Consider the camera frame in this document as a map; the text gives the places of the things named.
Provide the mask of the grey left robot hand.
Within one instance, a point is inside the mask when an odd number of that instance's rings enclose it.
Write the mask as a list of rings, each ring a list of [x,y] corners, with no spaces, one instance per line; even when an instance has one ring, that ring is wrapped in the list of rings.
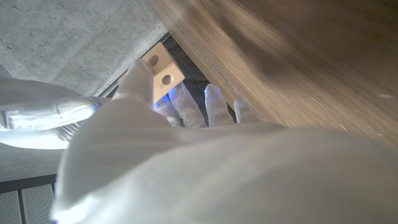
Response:
[[[396,223],[397,150],[327,129],[232,118],[205,90],[208,122],[184,86],[154,108],[143,60],[64,151],[58,223]]]

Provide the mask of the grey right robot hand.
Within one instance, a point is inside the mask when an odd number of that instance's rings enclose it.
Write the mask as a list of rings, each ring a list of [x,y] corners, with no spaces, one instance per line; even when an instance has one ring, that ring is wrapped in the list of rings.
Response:
[[[82,123],[110,100],[15,79],[1,67],[1,143],[27,149],[66,149]]]

